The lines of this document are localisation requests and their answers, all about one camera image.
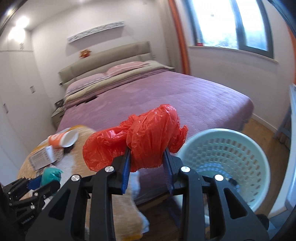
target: window sill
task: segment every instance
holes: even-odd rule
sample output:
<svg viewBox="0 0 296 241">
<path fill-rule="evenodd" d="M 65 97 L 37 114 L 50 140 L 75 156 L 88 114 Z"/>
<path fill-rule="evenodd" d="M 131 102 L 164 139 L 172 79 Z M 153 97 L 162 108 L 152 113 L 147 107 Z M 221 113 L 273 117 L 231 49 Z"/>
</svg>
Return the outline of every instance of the window sill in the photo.
<svg viewBox="0 0 296 241">
<path fill-rule="evenodd" d="M 273 58 L 269 58 L 266 56 L 263 56 L 261 54 L 257 54 L 257 53 L 253 53 L 253 52 L 249 52 L 249 51 L 244 51 L 244 50 L 240 50 L 240 49 L 229 49 L 229 48 L 221 48 L 221 47 L 208 47 L 208 46 L 188 46 L 189 48 L 210 48 L 210 49 L 220 49 L 220 50 L 228 50 L 228 51 L 232 51 L 232 52 L 239 52 L 239 53 L 246 53 L 249 55 L 253 55 L 253 56 L 257 56 L 266 60 L 269 60 L 273 63 L 278 64 L 279 62 L 274 60 Z"/>
</svg>

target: basket rim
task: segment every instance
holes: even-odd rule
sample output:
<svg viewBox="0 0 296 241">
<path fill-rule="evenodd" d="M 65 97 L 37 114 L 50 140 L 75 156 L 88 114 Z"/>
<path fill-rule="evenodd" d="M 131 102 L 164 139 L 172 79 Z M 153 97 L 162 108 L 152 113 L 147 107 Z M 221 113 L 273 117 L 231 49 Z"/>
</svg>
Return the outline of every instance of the basket rim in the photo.
<svg viewBox="0 0 296 241">
<path fill-rule="evenodd" d="M 233 134 L 236 135 L 240 135 L 243 136 L 244 138 L 246 138 L 247 140 L 249 140 L 260 152 L 262 158 L 263 158 L 263 162 L 265 164 L 265 171 L 266 171 L 266 178 L 265 178 L 265 182 L 264 182 L 264 188 L 261 192 L 261 198 L 257 199 L 255 201 L 255 203 L 253 203 L 252 205 L 250 205 L 250 208 L 252 209 L 253 212 L 255 212 L 260 205 L 263 203 L 263 201 L 266 198 L 266 195 L 268 193 L 269 190 L 269 186 L 270 186 L 270 167 L 269 167 L 269 162 L 268 159 L 264 153 L 264 151 L 262 150 L 262 148 L 257 144 L 257 142 L 255 142 L 252 138 L 248 137 L 247 135 L 238 132 L 238 131 L 234 131 L 234 130 L 230 130 L 230 129 L 224 129 L 224 128 L 213 128 L 213 129 L 207 129 L 204 131 L 201 131 L 195 135 L 193 135 L 192 137 L 190 137 L 187 141 L 185 141 L 185 143 L 183 144 L 183 146 L 181 147 L 181 149 L 177 152 L 176 156 L 179 157 L 180 159 L 182 159 L 182 156 L 184 156 L 185 151 L 187 150 L 188 146 L 190 144 L 192 144 L 197 138 L 200 138 L 208 133 L 215 133 L 215 132 L 231 132 Z"/>
</svg>

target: silver screw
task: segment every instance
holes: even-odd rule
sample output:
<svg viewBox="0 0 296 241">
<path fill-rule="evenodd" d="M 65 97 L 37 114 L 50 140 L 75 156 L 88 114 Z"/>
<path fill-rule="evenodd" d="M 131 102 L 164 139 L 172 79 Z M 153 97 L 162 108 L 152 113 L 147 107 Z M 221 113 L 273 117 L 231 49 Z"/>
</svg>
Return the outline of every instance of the silver screw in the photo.
<svg viewBox="0 0 296 241">
<path fill-rule="evenodd" d="M 183 166 L 183 167 L 181 167 L 181 171 L 182 172 L 190 172 L 190 167 Z"/>
<path fill-rule="evenodd" d="M 114 167 L 112 166 L 105 167 L 105 172 L 113 172 L 113 171 L 114 171 Z"/>
<path fill-rule="evenodd" d="M 79 179 L 80 179 L 80 177 L 77 174 L 71 176 L 71 180 L 74 181 L 74 182 L 78 181 Z"/>
<path fill-rule="evenodd" d="M 223 181 L 224 177 L 220 174 L 217 174 L 215 175 L 215 179 L 220 182 L 220 181 Z"/>
</svg>

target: red plastic bag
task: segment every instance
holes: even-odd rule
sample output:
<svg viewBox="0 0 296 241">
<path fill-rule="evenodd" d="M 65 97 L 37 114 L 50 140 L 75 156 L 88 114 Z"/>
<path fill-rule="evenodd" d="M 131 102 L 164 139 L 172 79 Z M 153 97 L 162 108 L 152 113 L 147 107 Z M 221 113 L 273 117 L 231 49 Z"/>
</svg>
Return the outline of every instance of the red plastic bag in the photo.
<svg viewBox="0 0 296 241">
<path fill-rule="evenodd" d="M 166 147 L 176 153 L 184 144 L 188 128 L 180 128 L 177 111 L 162 104 L 139 116 L 131 115 L 118 127 L 92 134 L 83 146 L 83 158 L 90 170 L 99 171 L 113 158 L 131 149 L 131 172 L 158 167 Z"/>
</svg>

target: bed frame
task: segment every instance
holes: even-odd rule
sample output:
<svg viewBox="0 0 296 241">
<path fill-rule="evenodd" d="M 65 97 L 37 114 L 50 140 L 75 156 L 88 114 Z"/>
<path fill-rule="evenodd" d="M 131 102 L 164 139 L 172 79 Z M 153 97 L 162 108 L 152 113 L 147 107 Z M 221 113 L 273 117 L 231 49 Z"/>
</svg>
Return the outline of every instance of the bed frame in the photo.
<svg viewBox="0 0 296 241">
<path fill-rule="evenodd" d="M 62 82 L 60 85 L 67 88 L 73 82 L 85 77 L 105 73 L 113 66 L 131 61 L 152 60 L 150 43 L 136 42 L 105 50 L 63 68 L 59 71 Z"/>
</svg>

